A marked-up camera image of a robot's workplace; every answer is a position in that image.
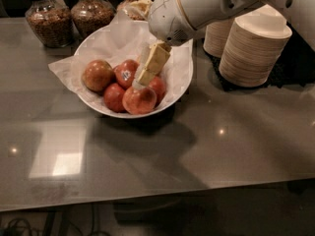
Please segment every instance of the stainless steel table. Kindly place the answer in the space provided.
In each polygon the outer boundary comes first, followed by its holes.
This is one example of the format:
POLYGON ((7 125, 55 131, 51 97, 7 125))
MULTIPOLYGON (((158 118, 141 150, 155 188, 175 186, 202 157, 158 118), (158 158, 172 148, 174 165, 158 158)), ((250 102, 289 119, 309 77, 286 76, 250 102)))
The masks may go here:
POLYGON ((48 69, 25 19, 0 19, 0 210, 315 177, 314 85, 225 92, 195 41, 193 82, 146 119, 101 116, 48 69))

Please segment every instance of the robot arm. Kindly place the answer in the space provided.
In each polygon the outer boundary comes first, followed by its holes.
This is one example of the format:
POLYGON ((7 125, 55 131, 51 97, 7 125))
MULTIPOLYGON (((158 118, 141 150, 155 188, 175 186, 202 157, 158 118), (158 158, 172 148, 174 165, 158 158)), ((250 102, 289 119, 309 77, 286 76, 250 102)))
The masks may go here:
POLYGON ((282 13, 315 50, 315 0, 155 0, 149 28, 157 39, 178 46, 212 22, 240 16, 264 4, 282 13))

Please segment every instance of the white bowl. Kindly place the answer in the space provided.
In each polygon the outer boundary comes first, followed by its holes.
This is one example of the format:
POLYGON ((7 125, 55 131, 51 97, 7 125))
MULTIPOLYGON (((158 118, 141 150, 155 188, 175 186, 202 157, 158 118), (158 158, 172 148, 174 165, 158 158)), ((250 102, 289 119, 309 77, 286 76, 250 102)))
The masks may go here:
POLYGON ((191 83, 192 40, 172 48, 170 58, 161 72, 166 82, 167 92, 160 105, 151 113, 143 115, 115 113, 105 106, 102 96, 88 90, 82 82, 81 76, 90 61, 98 58, 105 59, 112 67, 115 67, 126 59, 137 59, 144 42, 153 43, 157 40, 150 34, 147 22, 132 21, 121 14, 116 17, 119 19, 114 19, 109 26, 92 33, 78 47, 71 67, 71 83, 75 88, 75 93, 90 108, 116 118, 134 119, 162 112, 175 103, 191 83))

